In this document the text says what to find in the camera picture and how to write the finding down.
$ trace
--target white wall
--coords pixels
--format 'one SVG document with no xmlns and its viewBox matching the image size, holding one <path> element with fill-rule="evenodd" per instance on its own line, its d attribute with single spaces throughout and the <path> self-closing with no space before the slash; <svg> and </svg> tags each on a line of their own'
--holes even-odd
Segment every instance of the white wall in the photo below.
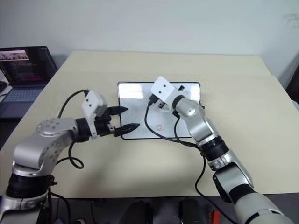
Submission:
<svg viewBox="0 0 299 224">
<path fill-rule="evenodd" d="M 299 63 L 298 0 L 0 0 L 0 46 L 261 55 L 286 87 Z"/>
</svg>

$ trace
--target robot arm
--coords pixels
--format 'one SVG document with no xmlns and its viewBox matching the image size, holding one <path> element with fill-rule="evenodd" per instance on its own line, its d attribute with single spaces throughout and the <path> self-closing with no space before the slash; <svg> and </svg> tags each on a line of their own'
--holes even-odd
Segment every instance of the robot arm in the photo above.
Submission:
<svg viewBox="0 0 299 224">
<path fill-rule="evenodd" d="M 139 124 L 115 128 L 111 115 L 127 110 L 125 107 L 107 107 L 103 97 L 89 91 L 82 104 L 84 118 L 53 118 L 41 122 L 35 132 L 22 140 L 14 150 L 12 175 L 1 201 L 0 222 L 9 210 L 39 208 L 46 200 L 53 184 L 51 175 L 60 153 L 70 144 L 90 138 L 113 134 L 115 137 L 135 130 Z"/>
<path fill-rule="evenodd" d="M 172 105 L 185 121 L 200 153 L 215 171 L 213 181 L 221 198 L 234 204 L 239 224 L 293 223 L 266 196 L 253 190 L 248 171 L 226 146 L 201 105 L 187 99 L 163 77 L 156 80 L 151 92 L 162 102 Z"/>
</svg>

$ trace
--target floor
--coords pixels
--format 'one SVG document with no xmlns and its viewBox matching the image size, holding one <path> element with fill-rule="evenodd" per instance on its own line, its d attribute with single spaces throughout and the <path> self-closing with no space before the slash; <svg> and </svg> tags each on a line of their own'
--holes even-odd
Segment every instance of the floor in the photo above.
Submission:
<svg viewBox="0 0 299 224">
<path fill-rule="evenodd" d="M 294 223 L 299 223 L 299 193 L 294 194 L 275 194 L 267 195 Z M 202 197 L 195 198 L 206 210 L 213 210 Z M 235 220 L 233 207 L 231 204 L 223 202 L 219 196 L 210 197 L 217 203 L 230 217 Z M 178 203 L 183 197 L 150 197 L 150 198 L 107 198 L 107 199 L 68 199 L 71 206 L 71 221 L 78 218 L 85 220 L 87 224 L 93 224 L 91 215 L 91 205 L 95 216 L 96 224 L 118 224 L 121 216 L 127 207 L 140 200 L 149 202 L 154 211 L 154 224 L 180 224 L 178 217 Z M 66 206 L 59 199 L 53 199 L 53 220 L 56 217 L 61 218 L 63 223 L 66 221 Z M 221 216 L 221 224 L 230 224 L 230 222 Z"/>
</svg>

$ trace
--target laptop screen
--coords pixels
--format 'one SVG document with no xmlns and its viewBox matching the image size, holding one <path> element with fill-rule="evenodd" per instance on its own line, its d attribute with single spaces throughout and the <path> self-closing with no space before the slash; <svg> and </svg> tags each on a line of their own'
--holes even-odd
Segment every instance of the laptop screen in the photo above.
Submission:
<svg viewBox="0 0 299 224">
<path fill-rule="evenodd" d="M 46 85 L 57 71 L 46 46 L 0 48 L 0 69 L 14 87 Z"/>
</svg>

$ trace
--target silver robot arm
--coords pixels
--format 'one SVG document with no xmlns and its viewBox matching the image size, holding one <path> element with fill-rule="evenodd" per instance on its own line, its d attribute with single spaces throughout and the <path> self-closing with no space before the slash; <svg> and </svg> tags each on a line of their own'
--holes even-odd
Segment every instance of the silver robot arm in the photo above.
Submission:
<svg viewBox="0 0 299 224">
<path fill-rule="evenodd" d="M 139 124 L 115 128 L 110 124 L 111 115 L 119 115 L 125 107 L 107 107 L 104 98 L 89 91 L 82 104 L 85 117 L 53 118 L 41 122 L 35 132 L 22 140 L 14 150 L 12 175 L 1 200 L 0 223 L 8 211 L 40 208 L 54 183 L 51 175 L 60 153 L 70 144 L 88 141 L 98 135 L 115 137 L 135 130 Z"/>
<path fill-rule="evenodd" d="M 201 105 L 183 96 L 163 77 L 156 80 L 151 92 L 162 102 L 172 105 L 185 121 L 200 153 L 215 171 L 213 181 L 221 198 L 234 204 L 239 224 L 293 223 L 266 196 L 253 190 L 248 171 L 226 146 Z"/>
</svg>

